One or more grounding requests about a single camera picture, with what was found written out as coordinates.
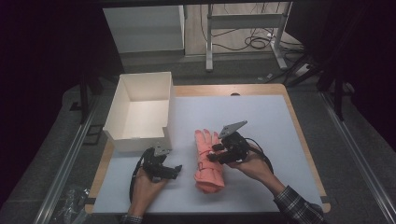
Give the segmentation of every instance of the gray carpet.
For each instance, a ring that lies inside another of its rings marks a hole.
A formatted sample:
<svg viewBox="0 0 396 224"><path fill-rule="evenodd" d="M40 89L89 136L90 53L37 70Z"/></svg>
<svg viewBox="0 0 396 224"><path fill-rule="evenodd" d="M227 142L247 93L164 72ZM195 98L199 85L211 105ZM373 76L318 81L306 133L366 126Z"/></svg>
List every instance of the gray carpet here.
<svg viewBox="0 0 396 224"><path fill-rule="evenodd" d="M205 71L203 57L123 58L126 73L171 71L175 85L263 83L271 73L280 75L272 55L217 56L214 72ZM330 223L387 223L361 173L352 160L345 143L335 129L332 120L319 97L312 77L295 88L288 89L291 102L302 126L305 139L318 168L318 173L332 205L325 218ZM273 80L282 82L283 77ZM116 84L101 78L105 92L101 95L99 109L92 125L104 125ZM0 223L32 223L47 190L58 171L65 151L70 147L80 119L78 111L70 111L78 102L78 87L64 94L63 108L51 132L43 143L35 160L14 189L0 212ZM344 101L346 124L356 137L363 154L375 170L380 181L396 199L396 177L392 175L396 156L388 144L359 114L348 98ZM88 189L93 181L101 158L106 136L102 134L97 144L95 136L85 138L76 163L64 187L61 200L54 214L64 206L65 194L74 186ZM246 223L282 223L278 215L271 215L267 222L263 216L243 217ZM236 217L147 217L146 223L244 223ZM85 223L118 223L117 216L91 216Z"/></svg>

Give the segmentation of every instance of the plaid shirt sleeve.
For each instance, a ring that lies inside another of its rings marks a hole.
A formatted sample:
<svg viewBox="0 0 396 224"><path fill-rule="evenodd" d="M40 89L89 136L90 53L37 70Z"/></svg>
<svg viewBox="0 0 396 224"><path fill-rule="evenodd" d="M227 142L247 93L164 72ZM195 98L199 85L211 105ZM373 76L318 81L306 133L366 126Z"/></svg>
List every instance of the plaid shirt sleeve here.
<svg viewBox="0 0 396 224"><path fill-rule="evenodd" d="M128 215L124 215L121 217L120 224L141 224L142 221L142 217L130 217Z"/></svg>
<svg viewBox="0 0 396 224"><path fill-rule="evenodd" d="M282 214L298 223L327 223L323 215L290 186L287 186L283 192L277 195L274 198L274 202Z"/></svg>

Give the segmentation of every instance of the wooden table edge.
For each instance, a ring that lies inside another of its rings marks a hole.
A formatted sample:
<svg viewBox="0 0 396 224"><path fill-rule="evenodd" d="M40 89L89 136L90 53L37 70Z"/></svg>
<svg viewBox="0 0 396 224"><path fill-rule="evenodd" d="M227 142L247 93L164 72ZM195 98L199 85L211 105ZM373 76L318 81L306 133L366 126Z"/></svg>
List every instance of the wooden table edge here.
<svg viewBox="0 0 396 224"><path fill-rule="evenodd" d="M294 112L294 108L291 104L288 92L282 84L238 84L238 85L194 85L194 86L175 86L176 96L219 96L219 95L231 95L232 93L239 93L241 95L283 95L286 105L289 109L291 119L294 124L294 128L300 139L303 151L308 161L310 170L315 179L318 192L320 197L327 197L326 191L320 180L317 167L313 161L311 152L309 151L308 144L305 141L303 131L300 123L297 120L297 116ZM114 146L110 141L107 140L102 159L99 163L95 178L92 182L89 198L95 199L105 179L106 170L110 163L110 159L114 150ZM328 213L331 210L329 203L323 204L323 212ZM93 211L93 204L86 204L85 211L91 214Z"/></svg>

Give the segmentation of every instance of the open box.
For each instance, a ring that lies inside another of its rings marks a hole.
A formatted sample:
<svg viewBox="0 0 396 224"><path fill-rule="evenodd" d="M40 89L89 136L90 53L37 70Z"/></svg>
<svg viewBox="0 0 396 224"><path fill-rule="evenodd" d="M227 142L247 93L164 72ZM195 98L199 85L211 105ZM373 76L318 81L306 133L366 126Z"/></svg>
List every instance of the open box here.
<svg viewBox="0 0 396 224"><path fill-rule="evenodd" d="M167 153L174 99L170 72L120 75L103 131L118 151Z"/></svg>

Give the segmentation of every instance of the coral rubber glove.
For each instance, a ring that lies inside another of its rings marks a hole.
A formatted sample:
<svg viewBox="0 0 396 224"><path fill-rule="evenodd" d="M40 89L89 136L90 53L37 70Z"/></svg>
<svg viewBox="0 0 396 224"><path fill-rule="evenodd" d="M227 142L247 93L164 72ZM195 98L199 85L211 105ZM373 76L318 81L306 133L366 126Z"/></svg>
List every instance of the coral rubber glove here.
<svg viewBox="0 0 396 224"><path fill-rule="evenodd" d="M218 161L210 161L206 156L213 151L212 146L219 143L219 135L204 129L195 131L195 142L198 149L198 170L195 173L195 186L204 193L216 193L224 188L223 167Z"/></svg>

